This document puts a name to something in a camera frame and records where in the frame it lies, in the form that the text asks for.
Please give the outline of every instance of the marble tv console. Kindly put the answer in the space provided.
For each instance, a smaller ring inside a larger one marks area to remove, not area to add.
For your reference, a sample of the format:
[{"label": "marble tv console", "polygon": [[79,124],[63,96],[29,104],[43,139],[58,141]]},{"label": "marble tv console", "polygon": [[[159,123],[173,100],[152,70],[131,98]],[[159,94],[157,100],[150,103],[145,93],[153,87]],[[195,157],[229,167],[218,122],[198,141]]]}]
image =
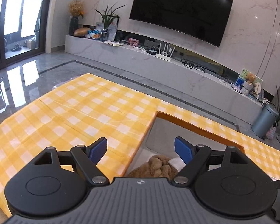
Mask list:
[{"label": "marble tv console", "polygon": [[186,68],[174,59],[163,60],[129,45],[115,47],[68,35],[65,52],[96,60],[174,88],[249,124],[253,124],[262,109],[259,102],[237,93],[229,84],[213,75]]}]

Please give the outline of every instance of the dark green vase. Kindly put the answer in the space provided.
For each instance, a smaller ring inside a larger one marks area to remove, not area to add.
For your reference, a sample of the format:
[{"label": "dark green vase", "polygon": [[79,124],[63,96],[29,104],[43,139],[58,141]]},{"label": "dark green vase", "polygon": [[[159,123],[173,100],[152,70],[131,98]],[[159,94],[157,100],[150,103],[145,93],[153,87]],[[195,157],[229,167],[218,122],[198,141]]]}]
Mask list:
[{"label": "dark green vase", "polygon": [[78,29],[79,18],[77,16],[72,17],[69,23],[69,35],[74,35],[74,32]]}]

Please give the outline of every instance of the brown stuffed toy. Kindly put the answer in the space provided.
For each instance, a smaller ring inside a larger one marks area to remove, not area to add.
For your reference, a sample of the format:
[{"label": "brown stuffed toy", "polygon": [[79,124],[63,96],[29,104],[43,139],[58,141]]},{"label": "brown stuffed toy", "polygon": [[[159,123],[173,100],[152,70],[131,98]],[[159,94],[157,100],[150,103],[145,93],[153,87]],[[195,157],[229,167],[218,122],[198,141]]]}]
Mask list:
[{"label": "brown stuffed toy", "polygon": [[250,85],[253,85],[253,82],[255,81],[256,79],[256,76],[254,74],[252,74],[251,72],[249,72],[247,75],[246,75],[246,81],[248,84]]},{"label": "brown stuffed toy", "polygon": [[164,155],[152,156],[148,162],[135,168],[128,175],[130,178],[168,178],[173,179],[178,171],[169,164],[170,158]]}]

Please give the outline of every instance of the yellow checkered tablecloth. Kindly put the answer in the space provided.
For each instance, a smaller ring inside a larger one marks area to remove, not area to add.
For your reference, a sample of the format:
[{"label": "yellow checkered tablecloth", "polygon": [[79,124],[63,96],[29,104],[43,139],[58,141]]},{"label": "yellow checkered tablecloth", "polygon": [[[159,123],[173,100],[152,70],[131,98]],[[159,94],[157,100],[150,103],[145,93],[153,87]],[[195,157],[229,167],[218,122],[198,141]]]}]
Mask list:
[{"label": "yellow checkered tablecloth", "polygon": [[110,180],[122,176],[157,114],[221,143],[242,146],[263,171],[280,179],[280,151],[160,99],[85,74],[0,124],[0,207],[10,215],[4,196],[6,183],[47,146],[65,151],[106,137],[108,150],[97,166]]}]

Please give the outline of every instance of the black tv screen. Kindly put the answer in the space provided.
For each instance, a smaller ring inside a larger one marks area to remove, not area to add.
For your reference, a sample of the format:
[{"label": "black tv screen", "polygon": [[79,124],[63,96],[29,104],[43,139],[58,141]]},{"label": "black tv screen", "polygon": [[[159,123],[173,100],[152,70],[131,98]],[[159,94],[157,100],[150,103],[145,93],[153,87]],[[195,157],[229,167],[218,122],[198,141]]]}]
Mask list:
[{"label": "black tv screen", "polygon": [[220,46],[233,0],[134,0],[130,19],[171,28]]}]

